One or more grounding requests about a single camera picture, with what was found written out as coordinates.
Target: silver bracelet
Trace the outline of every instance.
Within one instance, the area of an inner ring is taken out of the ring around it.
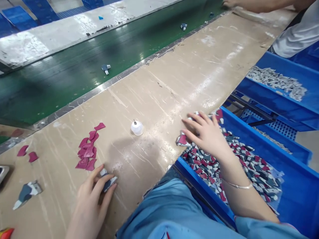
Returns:
[[[247,187],[238,186],[238,185],[232,184],[232,183],[230,183],[230,182],[227,182],[227,183],[228,183],[229,185],[233,186],[233,187],[238,188],[238,189],[250,189],[250,188],[253,186],[252,182],[250,182],[249,186],[247,186]]]

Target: beige work table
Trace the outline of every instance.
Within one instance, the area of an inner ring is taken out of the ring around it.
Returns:
[[[75,169],[78,146],[103,122],[95,167],[105,163],[119,179],[100,237],[113,238],[184,150],[175,144],[181,119],[220,107],[294,16],[279,10],[253,21],[227,13],[1,154],[14,170],[0,193],[0,227],[14,227],[12,239],[64,238],[90,173]],[[144,124],[140,137],[130,132],[133,119]],[[16,156],[27,144],[39,156],[33,163]],[[22,185],[33,180],[43,192],[13,211]]]

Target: blue sleeve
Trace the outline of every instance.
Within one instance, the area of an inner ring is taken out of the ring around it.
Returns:
[[[247,239],[307,239],[293,226],[261,221],[248,217],[236,217],[238,232]]]

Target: blue shirt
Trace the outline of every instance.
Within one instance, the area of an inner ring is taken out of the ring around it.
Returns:
[[[305,239],[289,225],[237,217],[239,233],[211,220],[179,179],[153,189],[117,232],[118,239]]]

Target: conveyor belt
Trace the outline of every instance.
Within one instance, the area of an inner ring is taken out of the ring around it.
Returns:
[[[7,74],[0,78],[0,118],[36,123],[199,27],[210,12],[221,14],[221,5],[183,0]],[[108,76],[103,64],[112,66]]]

